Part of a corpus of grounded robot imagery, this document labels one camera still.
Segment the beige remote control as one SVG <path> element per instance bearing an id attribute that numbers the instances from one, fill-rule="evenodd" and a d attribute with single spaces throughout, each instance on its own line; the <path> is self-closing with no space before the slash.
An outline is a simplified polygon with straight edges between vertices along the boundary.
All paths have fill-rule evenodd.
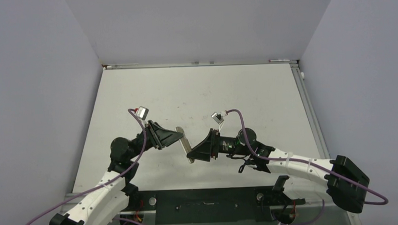
<path id="1" fill-rule="evenodd" d="M 184 150 L 185 154 L 187 155 L 189 152 L 191 152 L 192 148 L 191 148 L 190 142 L 186 138 L 185 131 L 180 126 L 176 127 L 176 131 L 178 133 L 182 133 L 182 135 L 183 135 L 183 137 L 179 141 L 180 141 L 180 143 L 181 143 L 181 145 L 183 147 L 183 150 Z"/>

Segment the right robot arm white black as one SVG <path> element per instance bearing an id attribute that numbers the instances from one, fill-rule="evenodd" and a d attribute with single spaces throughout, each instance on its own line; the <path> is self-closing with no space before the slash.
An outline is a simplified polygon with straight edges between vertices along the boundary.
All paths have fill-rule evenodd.
<path id="1" fill-rule="evenodd" d="M 246 157 L 239 168 L 251 167 L 260 172 L 281 174 L 307 180 L 306 185 L 287 186 L 280 184 L 272 190 L 273 199 L 284 204 L 291 198 L 333 201 L 348 212 L 363 211 L 369 177 L 348 157 L 338 155 L 335 159 L 308 158 L 262 144 L 250 128 L 240 130 L 236 137 L 220 135 L 211 129 L 206 138 L 187 153 L 190 160 L 209 162 L 218 154 L 235 159 Z"/>

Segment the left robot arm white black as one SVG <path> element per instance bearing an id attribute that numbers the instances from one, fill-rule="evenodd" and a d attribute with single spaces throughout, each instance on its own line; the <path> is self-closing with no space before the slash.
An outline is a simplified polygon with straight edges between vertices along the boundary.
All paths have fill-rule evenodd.
<path id="1" fill-rule="evenodd" d="M 65 214 L 56 214 L 49 225 L 108 225 L 123 209 L 133 210 L 139 204 L 135 177 L 141 152 L 150 148 L 162 150 L 184 137 L 182 132 L 164 129 L 149 120 L 133 140 L 115 138 L 111 143 L 111 163 L 95 190 L 83 193 L 82 200 Z"/>

